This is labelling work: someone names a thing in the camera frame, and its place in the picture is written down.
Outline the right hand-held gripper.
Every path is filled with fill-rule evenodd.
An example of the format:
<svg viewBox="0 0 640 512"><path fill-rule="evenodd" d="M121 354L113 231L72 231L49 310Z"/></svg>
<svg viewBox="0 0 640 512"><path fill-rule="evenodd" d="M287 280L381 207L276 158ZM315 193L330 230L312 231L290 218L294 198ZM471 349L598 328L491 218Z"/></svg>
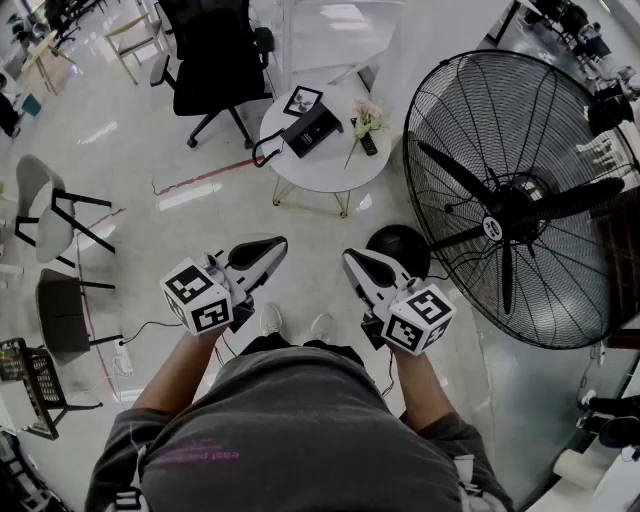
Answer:
<svg viewBox="0 0 640 512"><path fill-rule="evenodd" d="M361 328L375 349L387 344L419 355L446 334L456 307L435 284L412 278L395 259L368 249L346 249L342 265L370 309ZM399 291L388 299L392 290Z"/></svg>

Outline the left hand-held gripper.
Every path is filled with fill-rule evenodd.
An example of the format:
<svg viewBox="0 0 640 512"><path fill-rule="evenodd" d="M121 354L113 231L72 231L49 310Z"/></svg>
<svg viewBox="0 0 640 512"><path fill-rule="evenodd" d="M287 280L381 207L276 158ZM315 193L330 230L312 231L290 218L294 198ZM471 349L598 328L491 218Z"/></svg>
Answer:
<svg viewBox="0 0 640 512"><path fill-rule="evenodd" d="M251 293L266 283L287 251L284 236L253 236L228 254L185 258L159 285L171 312L189 333L218 328L236 332L255 313Z"/></svg>

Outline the person's right forearm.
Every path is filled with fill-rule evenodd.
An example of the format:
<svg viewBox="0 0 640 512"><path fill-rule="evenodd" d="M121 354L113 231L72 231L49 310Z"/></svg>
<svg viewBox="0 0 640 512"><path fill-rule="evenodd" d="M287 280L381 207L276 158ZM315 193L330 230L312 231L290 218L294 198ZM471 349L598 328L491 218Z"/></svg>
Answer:
<svg viewBox="0 0 640 512"><path fill-rule="evenodd" d="M407 422L420 432L455 412L426 354L393 350L405 403Z"/></svg>

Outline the person's left forearm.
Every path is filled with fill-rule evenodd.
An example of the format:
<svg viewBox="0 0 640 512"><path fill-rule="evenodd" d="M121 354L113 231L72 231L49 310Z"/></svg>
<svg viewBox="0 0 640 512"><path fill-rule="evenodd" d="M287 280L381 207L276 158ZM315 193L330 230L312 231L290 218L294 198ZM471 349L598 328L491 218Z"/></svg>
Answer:
<svg viewBox="0 0 640 512"><path fill-rule="evenodd" d="M133 409L150 409L175 417L189 407L225 327L194 336L185 333L167 360L134 402Z"/></svg>

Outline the person's left white shoe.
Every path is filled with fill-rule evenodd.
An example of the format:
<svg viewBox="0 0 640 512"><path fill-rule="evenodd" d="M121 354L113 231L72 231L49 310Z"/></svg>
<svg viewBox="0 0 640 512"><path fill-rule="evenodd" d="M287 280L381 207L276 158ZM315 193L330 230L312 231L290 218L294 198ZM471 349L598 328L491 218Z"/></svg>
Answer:
<svg viewBox="0 0 640 512"><path fill-rule="evenodd" d="M259 324L263 336L283 334L283 317L276 304L268 303L263 307Z"/></svg>

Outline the person's white shoe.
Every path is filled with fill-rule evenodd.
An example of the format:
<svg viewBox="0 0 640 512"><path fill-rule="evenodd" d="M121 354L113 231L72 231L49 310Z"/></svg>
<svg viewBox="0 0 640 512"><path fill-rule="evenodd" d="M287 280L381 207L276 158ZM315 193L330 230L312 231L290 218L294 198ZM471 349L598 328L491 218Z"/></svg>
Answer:
<svg viewBox="0 0 640 512"><path fill-rule="evenodd" d="M311 337L326 344L330 344L335 335L335 320L329 313L322 313L315 318L311 325Z"/></svg>
<svg viewBox="0 0 640 512"><path fill-rule="evenodd" d="M268 303L263 307L259 324L263 336L283 334L283 317L276 304Z"/></svg>

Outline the person's right white shoe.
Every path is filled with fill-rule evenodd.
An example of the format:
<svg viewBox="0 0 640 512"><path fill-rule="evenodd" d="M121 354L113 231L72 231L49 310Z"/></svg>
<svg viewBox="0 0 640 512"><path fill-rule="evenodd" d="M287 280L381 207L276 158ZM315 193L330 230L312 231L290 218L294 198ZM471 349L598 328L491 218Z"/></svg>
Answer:
<svg viewBox="0 0 640 512"><path fill-rule="evenodd" d="M326 344L330 344L335 335L335 320L329 313L322 313L315 318L311 325L311 337Z"/></svg>

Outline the person's black trousers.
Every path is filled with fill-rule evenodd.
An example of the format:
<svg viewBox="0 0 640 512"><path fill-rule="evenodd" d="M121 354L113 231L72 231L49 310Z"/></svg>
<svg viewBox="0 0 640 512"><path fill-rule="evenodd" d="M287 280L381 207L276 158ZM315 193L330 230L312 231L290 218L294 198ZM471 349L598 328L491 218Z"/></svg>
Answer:
<svg viewBox="0 0 640 512"><path fill-rule="evenodd" d="M313 339L304 344L304 347L313 347L323 349L342 357L352 360L353 362L364 365L363 360L356 353L356 351L349 346L339 346L327 343L320 339ZM241 352L240 356L251 355L259 352L268 352L286 348L297 348L297 345L293 345L286 341L280 333L272 333L266 336L259 336L249 343Z"/></svg>

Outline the black remote control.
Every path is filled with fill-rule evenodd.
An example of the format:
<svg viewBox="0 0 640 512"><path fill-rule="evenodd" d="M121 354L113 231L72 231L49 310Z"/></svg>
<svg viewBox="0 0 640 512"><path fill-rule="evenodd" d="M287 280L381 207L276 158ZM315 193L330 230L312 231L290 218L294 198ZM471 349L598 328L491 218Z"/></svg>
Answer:
<svg viewBox="0 0 640 512"><path fill-rule="evenodd" d="M361 136L354 134L354 143L349 155L352 155L357 145L361 145L367 156L374 156L378 153L378 149L369 132L363 133Z"/></svg>

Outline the white power strip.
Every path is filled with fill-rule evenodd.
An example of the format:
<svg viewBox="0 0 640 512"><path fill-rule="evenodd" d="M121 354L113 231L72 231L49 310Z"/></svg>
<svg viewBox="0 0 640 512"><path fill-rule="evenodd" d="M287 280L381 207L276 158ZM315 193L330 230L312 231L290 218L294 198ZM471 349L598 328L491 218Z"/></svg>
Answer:
<svg viewBox="0 0 640 512"><path fill-rule="evenodd" d="M114 341L115 356L113 359L116 372L123 376L131 376L133 367L123 340Z"/></svg>

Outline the white desk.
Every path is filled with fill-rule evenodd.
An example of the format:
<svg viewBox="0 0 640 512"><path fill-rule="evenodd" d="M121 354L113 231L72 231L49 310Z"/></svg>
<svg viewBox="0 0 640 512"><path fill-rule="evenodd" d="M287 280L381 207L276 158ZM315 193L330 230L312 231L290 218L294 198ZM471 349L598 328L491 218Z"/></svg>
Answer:
<svg viewBox="0 0 640 512"><path fill-rule="evenodd" d="M282 85L336 83L387 50L406 0L277 0Z"/></svg>

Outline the light wooden chair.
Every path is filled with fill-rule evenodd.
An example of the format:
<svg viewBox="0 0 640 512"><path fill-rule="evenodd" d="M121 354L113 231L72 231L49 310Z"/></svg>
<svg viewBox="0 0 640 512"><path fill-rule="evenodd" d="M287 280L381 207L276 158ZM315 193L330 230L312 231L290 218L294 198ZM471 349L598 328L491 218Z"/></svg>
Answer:
<svg viewBox="0 0 640 512"><path fill-rule="evenodd" d="M153 46L158 54L162 54L164 47L161 43L161 38L166 38L166 35L162 28L162 22L160 20L152 20L150 15L146 13L106 33L104 38L133 84L138 85L138 81L125 63L125 58L133 56L134 60L141 66L137 52Z"/></svg>

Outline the white paper roll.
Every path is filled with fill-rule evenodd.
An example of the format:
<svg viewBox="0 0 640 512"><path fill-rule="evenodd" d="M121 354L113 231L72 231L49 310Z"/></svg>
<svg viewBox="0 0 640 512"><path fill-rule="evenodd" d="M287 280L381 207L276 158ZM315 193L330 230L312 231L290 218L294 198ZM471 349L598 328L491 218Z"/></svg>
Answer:
<svg viewBox="0 0 640 512"><path fill-rule="evenodd" d="M594 490L603 474L588 457L570 449L560 454L553 466L553 473L587 490Z"/></svg>

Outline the light wooden table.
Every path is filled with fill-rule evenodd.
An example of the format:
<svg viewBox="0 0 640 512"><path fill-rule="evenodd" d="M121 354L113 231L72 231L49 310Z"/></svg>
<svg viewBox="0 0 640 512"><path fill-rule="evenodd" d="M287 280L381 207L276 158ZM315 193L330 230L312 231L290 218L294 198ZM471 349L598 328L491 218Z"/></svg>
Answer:
<svg viewBox="0 0 640 512"><path fill-rule="evenodd" d="M44 65L43 55L45 52L51 53L54 57L59 57L66 60L71 65L75 65L75 62L68 57L66 54L59 51L54 45L54 40L58 36L57 30L52 30L47 36L45 36L41 42L39 42L35 47L33 47L27 56L26 61L23 63L21 68L21 74L26 75L27 72L35 66L39 71L41 79L45 85L45 88L48 92L53 93L55 96L58 95L57 90L51 80L51 77Z"/></svg>

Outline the black picture frame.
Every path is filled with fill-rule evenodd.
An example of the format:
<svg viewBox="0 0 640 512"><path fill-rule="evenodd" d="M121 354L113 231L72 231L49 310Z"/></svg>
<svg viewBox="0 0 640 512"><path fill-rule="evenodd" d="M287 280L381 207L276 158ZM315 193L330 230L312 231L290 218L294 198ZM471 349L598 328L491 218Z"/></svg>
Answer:
<svg viewBox="0 0 640 512"><path fill-rule="evenodd" d="M301 117L320 101L322 95L322 91L298 85L287 101L283 113Z"/></svg>

